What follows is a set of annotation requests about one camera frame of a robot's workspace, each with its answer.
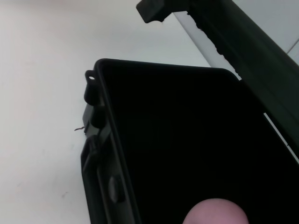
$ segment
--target black container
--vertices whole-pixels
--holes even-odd
[[[208,198],[251,224],[297,222],[298,164],[232,73],[103,59],[86,80],[92,224],[181,224]]]

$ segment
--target open case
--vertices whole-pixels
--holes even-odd
[[[299,67],[230,0],[137,9],[145,22],[187,10],[242,80],[112,59],[87,71],[81,164],[92,224],[181,224],[208,198],[238,204],[251,224],[295,222]]]
[[[208,198],[235,202],[250,223],[295,220],[298,164],[232,73],[104,59],[85,76],[92,224],[181,224]]]

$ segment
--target black plastic case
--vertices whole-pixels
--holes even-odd
[[[102,59],[85,76],[92,224],[181,224],[208,198],[235,202],[251,224],[297,219],[298,164],[232,73]]]

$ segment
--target white surface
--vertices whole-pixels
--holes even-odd
[[[0,1],[0,223],[87,224],[84,72],[100,58],[209,66],[179,22],[138,0]]]

